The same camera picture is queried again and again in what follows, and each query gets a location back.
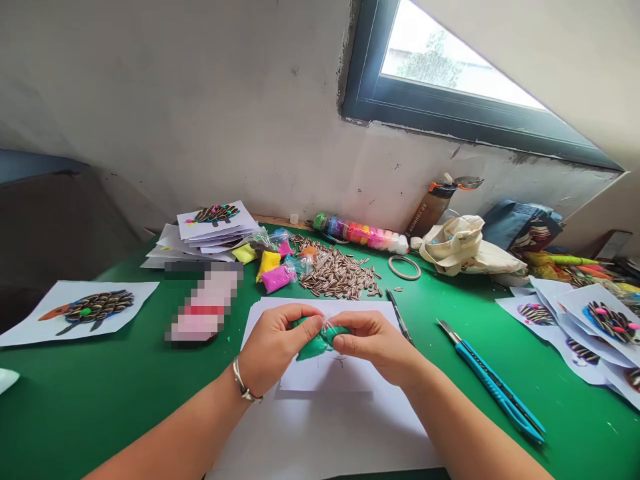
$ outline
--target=green clay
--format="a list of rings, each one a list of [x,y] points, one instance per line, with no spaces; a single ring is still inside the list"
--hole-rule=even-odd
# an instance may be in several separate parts
[[[306,317],[302,317],[300,320],[291,322],[291,325],[295,328],[300,325]],[[333,350],[333,339],[336,335],[342,335],[344,333],[351,333],[348,328],[345,327],[330,327],[326,330],[320,330],[320,333],[316,335],[311,341],[302,347],[302,350],[298,352],[296,361],[307,360],[310,358],[322,355],[326,351]]]

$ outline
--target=tree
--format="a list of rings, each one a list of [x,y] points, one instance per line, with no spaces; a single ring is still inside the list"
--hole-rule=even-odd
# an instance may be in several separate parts
[[[455,60],[444,56],[448,36],[444,30],[432,32],[426,45],[427,51],[411,53],[398,68],[398,75],[410,80],[455,88],[462,70]]]

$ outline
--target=fingernail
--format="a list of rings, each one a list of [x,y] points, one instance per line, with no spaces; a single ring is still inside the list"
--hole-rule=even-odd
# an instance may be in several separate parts
[[[336,350],[340,351],[344,346],[345,346],[345,340],[344,338],[342,338],[342,335],[338,335],[336,338],[333,339],[333,348],[335,348]]]
[[[312,317],[309,317],[307,321],[311,322],[314,328],[318,331],[320,331],[320,329],[322,328],[323,320],[320,315],[314,315]]]

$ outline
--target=person's left hand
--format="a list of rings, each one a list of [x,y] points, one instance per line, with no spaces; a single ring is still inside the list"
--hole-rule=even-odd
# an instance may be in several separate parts
[[[290,323],[309,317],[296,328]],[[262,397],[280,380],[294,356],[322,328],[322,312],[301,303],[265,310],[255,324],[238,366],[245,387],[254,397]]]

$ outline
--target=hand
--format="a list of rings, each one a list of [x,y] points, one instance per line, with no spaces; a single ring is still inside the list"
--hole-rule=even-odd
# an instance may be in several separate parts
[[[342,355],[369,360],[386,381],[401,388],[416,380],[417,368],[427,360],[382,313],[347,311],[329,320],[353,335],[338,335],[333,348]]]
[[[255,324],[238,366],[245,387],[254,397],[262,397],[280,380],[285,370],[322,328],[322,312],[301,303],[265,310]],[[309,317],[292,329],[290,323]]]

